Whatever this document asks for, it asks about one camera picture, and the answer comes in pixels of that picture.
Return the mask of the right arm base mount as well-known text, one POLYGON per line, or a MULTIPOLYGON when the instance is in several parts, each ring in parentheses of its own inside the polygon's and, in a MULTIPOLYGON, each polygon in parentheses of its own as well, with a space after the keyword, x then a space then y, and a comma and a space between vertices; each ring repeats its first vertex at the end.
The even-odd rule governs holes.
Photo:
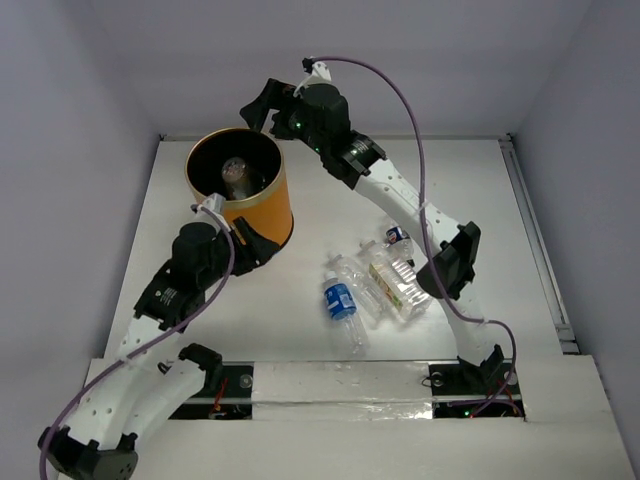
POLYGON ((488 386, 478 386, 463 378, 458 363, 428 366, 421 385, 432 395, 435 419, 524 418, 525 408, 516 373, 509 375, 510 362, 498 370, 488 386))

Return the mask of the dark blue label bottle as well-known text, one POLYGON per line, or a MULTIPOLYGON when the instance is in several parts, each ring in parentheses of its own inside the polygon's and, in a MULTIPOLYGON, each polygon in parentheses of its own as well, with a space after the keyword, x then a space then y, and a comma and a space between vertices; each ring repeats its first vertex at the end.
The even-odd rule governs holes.
POLYGON ((398 258, 414 267, 414 244, 409 234, 392 219, 387 219, 384 228, 387 247, 398 258))

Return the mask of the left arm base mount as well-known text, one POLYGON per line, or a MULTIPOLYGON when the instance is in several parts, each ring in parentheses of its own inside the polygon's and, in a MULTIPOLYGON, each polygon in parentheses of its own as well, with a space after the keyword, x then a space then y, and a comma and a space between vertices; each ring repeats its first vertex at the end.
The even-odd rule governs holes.
POLYGON ((253 363, 225 364, 216 385, 207 381, 171 414, 171 420, 251 420, 253 363))

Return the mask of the blue label water bottle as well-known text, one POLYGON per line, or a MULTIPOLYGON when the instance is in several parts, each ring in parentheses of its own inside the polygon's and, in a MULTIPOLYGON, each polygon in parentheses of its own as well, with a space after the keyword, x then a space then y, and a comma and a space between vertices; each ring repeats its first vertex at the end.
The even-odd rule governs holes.
POLYGON ((360 310, 349 287, 333 270, 325 273, 323 294, 332 328, 340 331, 345 338, 344 348, 350 356, 363 356, 369 347, 369 340, 360 310))

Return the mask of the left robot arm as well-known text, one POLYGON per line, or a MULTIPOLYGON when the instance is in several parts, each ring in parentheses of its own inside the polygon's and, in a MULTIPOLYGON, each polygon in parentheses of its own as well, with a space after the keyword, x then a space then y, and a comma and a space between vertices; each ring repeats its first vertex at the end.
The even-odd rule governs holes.
POLYGON ((145 444, 196 393, 222 382, 219 353, 181 336, 228 282, 279 251, 244 218, 226 222, 200 210, 173 240, 134 306, 112 365, 90 380, 42 433, 39 474, 53 467, 71 479, 128 479, 145 444))

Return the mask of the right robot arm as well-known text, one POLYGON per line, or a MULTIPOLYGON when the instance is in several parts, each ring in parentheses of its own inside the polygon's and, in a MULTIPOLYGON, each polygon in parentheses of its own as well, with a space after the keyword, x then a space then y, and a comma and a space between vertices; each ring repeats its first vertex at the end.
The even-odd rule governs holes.
POLYGON ((427 263, 417 273, 420 288, 441 305, 454 336, 460 379, 470 391, 493 391, 504 362, 502 348, 487 333, 473 287, 481 231, 461 224, 421 199, 422 190, 401 176, 385 151, 351 126, 346 98, 330 83, 296 88, 270 79, 240 110, 254 130, 270 122, 271 134, 299 140, 315 151, 334 178, 370 200, 404 229, 427 263))

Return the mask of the orange plastic bottle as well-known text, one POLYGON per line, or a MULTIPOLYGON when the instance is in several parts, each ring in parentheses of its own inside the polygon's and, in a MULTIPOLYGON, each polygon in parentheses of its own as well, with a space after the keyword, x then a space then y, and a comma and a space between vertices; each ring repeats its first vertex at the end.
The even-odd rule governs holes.
POLYGON ((230 199, 243 200, 250 196, 249 167, 244 159, 232 157, 226 160, 221 169, 221 178, 230 199))

